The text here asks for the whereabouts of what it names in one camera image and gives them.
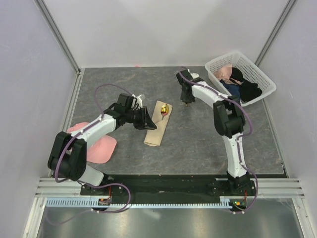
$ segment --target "reflective metal surface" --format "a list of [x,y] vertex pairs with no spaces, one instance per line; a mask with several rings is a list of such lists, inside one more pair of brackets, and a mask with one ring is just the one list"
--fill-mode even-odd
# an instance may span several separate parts
[[[46,208],[53,222],[87,208]],[[39,238],[302,238],[291,200],[257,200],[244,215],[217,209],[129,209],[87,213],[54,227],[44,219]]]

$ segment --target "wall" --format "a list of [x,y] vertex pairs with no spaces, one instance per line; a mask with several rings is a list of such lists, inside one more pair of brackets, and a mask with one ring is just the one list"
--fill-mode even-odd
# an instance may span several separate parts
[[287,0],[45,0],[81,67],[255,61]]
[[17,238],[76,77],[32,0],[0,9],[0,237]]
[[298,1],[261,69],[276,83],[266,99],[290,176],[299,178],[317,223],[317,2]]

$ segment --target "white plastic basket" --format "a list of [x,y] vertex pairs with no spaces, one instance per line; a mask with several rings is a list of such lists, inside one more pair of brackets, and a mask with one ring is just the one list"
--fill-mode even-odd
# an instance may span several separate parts
[[240,52],[231,52],[220,57],[217,57],[209,61],[205,65],[205,68],[208,71],[209,79],[221,93],[231,95],[228,92],[228,90],[223,86],[223,84],[220,83],[219,80],[214,76],[214,73],[216,73],[220,68],[222,68],[226,64],[232,64],[233,67],[236,67],[239,70],[241,70],[241,72],[243,73],[243,77],[246,80],[252,83],[257,83],[259,85],[259,88],[261,88],[262,90],[262,94],[259,97],[254,98],[253,100],[248,101],[246,103],[241,102],[242,107],[255,103],[265,98],[267,95],[270,95],[272,92],[276,90],[275,83],[273,83],[269,77],[267,77],[254,63],[252,63],[251,60],[249,60]]

